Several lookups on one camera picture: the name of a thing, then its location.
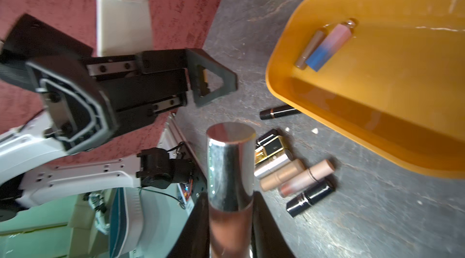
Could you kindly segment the bronze gold lipstick tube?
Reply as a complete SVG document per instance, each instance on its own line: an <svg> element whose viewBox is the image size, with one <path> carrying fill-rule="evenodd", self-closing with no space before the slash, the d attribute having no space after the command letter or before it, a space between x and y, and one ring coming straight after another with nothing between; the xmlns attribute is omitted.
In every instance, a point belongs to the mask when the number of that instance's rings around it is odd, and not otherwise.
<svg viewBox="0 0 465 258"><path fill-rule="evenodd" d="M305 61L311 56L320 43L326 38L326 30L318 29L307 43L306 47L301 52L295 62L295 66L300 70L305 70L307 65Z"/></svg>

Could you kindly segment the silver cap coral lip gloss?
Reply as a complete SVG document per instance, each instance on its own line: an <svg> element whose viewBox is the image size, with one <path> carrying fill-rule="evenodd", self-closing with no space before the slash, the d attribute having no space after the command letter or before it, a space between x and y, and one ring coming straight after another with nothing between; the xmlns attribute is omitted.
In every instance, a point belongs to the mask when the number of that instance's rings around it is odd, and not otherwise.
<svg viewBox="0 0 465 258"><path fill-rule="evenodd" d="M207 130L210 249L214 258L247 258L254 202L254 128L224 122Z"/></svg>

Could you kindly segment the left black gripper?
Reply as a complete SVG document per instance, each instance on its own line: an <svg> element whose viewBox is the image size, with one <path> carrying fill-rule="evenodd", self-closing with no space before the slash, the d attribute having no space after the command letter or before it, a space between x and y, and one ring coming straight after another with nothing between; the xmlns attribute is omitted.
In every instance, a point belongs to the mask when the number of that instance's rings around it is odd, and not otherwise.
<svg viewBox="0 0 465 258"><path fill-rule="evenodd" d="M1 79L42 96L51 136L67 154L94 149L186 104L186 50L92 53L28 14L17 19L1 51Z"/></svg>

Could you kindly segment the yellow plastic storage box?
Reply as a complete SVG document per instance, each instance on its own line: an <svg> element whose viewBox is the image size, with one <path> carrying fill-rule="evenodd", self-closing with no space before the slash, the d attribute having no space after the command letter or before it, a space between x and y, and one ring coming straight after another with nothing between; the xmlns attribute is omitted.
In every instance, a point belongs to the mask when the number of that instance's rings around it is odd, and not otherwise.
<svg viewBox="0 0 465 258"><path fill-rule="evenodd" d="M356 22L319 71L295 66L321 28ZM304 0L268 61L280 100L394 164L465 176L465 0Z"/></svg>

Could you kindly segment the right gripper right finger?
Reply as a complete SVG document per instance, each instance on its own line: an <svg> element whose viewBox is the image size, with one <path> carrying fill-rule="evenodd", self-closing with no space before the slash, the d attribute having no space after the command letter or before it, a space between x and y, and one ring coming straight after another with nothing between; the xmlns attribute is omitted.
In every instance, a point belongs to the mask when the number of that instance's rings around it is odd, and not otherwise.
<svg viewBox="0 0 465 258"><path fill-rule="evenodd" d="M254 192L251 248L253 258L294 258L262 194Z"/></svg>

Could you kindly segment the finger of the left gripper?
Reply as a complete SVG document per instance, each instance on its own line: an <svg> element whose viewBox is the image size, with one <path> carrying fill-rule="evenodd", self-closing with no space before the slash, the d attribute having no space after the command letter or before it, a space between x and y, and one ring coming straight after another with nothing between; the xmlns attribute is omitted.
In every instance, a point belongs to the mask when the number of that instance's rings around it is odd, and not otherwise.
<svg viewBox="0 0 465 258"><path fill-rule="evenodd" d="M186 49L186 61L194 103L204 107L238 89L238 77L232 70L199 48Z"/></svg>

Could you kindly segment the pink blue gradient lipstick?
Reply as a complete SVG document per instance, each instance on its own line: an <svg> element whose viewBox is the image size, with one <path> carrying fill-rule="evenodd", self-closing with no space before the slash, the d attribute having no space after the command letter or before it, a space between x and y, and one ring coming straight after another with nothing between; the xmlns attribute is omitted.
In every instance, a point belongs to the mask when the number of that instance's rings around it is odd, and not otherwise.
<svg viewBox="0 0 465 258"><path fill-rule="evenodd" d="M357 21L348 19L337 24L329 35L318 45L305 61L305 64L315 72L318 72L353 36L353 30Z"/></svg>

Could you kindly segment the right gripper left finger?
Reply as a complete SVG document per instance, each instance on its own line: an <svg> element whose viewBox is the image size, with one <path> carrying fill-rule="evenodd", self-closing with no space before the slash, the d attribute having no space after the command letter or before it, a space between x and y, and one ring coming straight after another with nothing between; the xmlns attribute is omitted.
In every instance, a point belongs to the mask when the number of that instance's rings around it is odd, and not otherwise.
<svg viewBox="0 0 465 258"><path fill-rule="evenodd" d="M209 258L209 203L201 193L168 258Z"/></svg>

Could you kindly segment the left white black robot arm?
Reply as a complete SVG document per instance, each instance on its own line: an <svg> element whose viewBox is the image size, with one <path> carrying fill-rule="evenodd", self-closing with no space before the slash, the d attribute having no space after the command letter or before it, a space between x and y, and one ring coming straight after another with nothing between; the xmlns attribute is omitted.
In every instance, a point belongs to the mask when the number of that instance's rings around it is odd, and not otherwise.
<svg viewBox="0 0 465 258"><path fill-rule="evenodd" d="M25 14L1 49L1 79L37 93L43 109L1 136L1 220L67 196L194 182L185 142L94 165L48 167L151 125L187 104L235 92L237 75L196 48L93 57L92 48Z"/></svg>

